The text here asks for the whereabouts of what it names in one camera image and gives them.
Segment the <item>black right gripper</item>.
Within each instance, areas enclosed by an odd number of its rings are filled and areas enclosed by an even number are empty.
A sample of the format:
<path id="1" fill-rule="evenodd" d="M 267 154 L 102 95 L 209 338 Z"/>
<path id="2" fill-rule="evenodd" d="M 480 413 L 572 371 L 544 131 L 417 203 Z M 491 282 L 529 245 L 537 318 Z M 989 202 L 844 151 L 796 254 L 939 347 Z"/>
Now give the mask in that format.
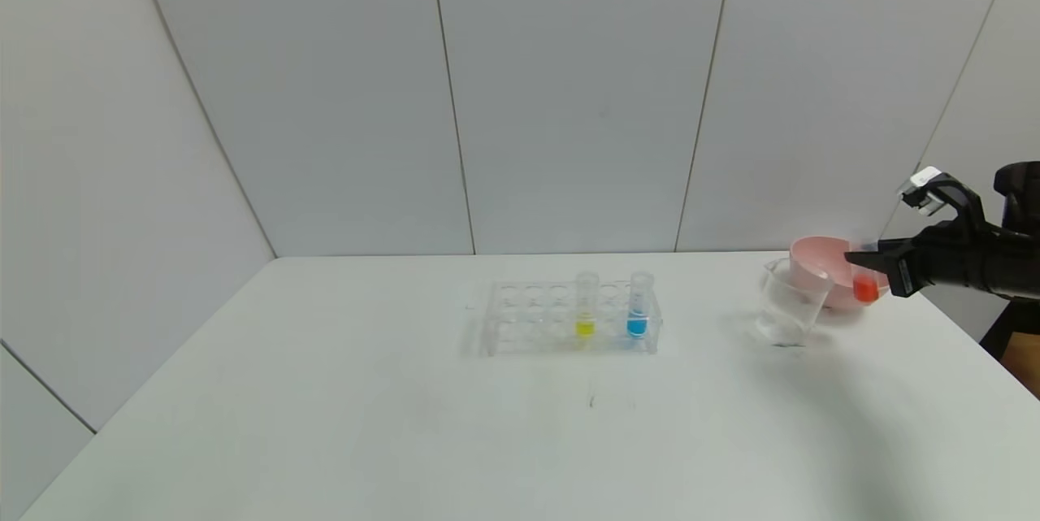
<path id="1" fill-rule="evenodd" d="M 985 278 L 986 248 L 962 222 L 939 222 L 913 238 L 851 241 L 848 264 L 887 273 L 899 297 L 910 297 L 931 285 L 990 292 Z"/>

